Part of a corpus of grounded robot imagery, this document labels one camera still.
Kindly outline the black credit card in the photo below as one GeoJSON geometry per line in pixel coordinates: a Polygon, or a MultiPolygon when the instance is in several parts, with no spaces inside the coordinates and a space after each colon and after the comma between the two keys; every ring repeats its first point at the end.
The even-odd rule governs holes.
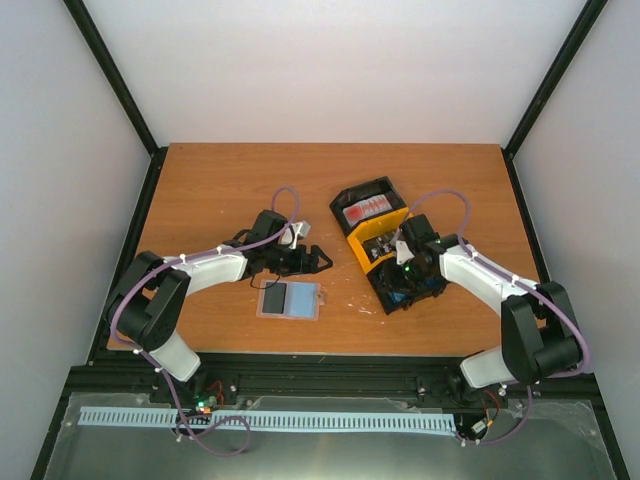
{"type": "Polygon", "coordinates": [[[268,282],[263,292],[261,312],[273,315],[283,314],[286,303],[287,285],[280,282],[268,282]]]}

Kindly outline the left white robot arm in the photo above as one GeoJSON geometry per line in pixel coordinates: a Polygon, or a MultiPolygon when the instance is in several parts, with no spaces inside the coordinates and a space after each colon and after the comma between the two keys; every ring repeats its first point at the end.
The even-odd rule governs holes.
{"type": "Polygon", "coordinates": [[[138,254],[109,294],[102,319],[112,338],[131,344],[154,367],[173,377],[172,388],[186,402],[201,400],[208,378],[200,357],[177,332],[188,296],[213,286],[252,279],[266,270],[279,278],[317,274],[333,261],[317,245],[300,241],[310,226],[261,211],[253,226],[219,246],[191,255],[138,254]]]}

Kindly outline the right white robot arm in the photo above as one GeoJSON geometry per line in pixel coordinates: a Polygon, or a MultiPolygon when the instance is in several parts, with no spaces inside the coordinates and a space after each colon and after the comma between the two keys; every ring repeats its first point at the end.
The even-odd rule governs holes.
{"type": "Polygon", "coordinates": [[[424,215],[404,220],[392,245],[395,258],[384,268],[384,281],[402,302],[436,297],[454,284],[500,320],[499,346],[461,361],[452,386],[457,395],[495,384],[530,386],[587,367],[588,347],[560,284],[503,269],[460,236],[439,236],[424,215]]]}

